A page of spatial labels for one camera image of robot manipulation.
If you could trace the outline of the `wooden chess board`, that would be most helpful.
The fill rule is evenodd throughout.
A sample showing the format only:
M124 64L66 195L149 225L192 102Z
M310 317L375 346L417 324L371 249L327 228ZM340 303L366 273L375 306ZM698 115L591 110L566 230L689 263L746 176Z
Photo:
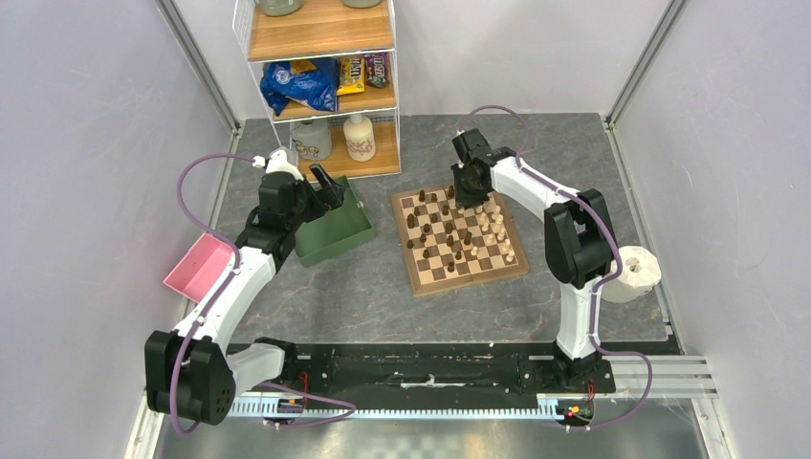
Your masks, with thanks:
M464 208L454 185L395 193L390 202L411 290L433 295L527 274L530 264L501 194Z

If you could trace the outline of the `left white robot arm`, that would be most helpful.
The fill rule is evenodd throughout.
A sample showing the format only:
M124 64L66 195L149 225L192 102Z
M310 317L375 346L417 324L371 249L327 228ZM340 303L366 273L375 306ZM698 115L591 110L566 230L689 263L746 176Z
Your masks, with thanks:
M294 345L257 339L230 354L236 326L258 293L279 272L296 245L296 232L344 203L346 188L320 164L310 182L290 164L269 166L258 189L259 203L229 244L231 253L213 289L170 332L155 331L144 345L145 395L150 410L173 424L220 424L244 392L268 382L294 387L300 366Z

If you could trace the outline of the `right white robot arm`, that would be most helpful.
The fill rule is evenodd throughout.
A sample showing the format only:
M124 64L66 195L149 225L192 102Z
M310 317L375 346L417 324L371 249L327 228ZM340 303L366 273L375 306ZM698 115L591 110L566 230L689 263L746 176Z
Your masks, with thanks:
M549 378L565 391L578 390L598 370L602 283L618 251L603 195L579 192L536 171L508 147L493 148L477 129L452 141L456 201L477 208L491 194L507 195L542 223L546 265L561 289L559 333Z

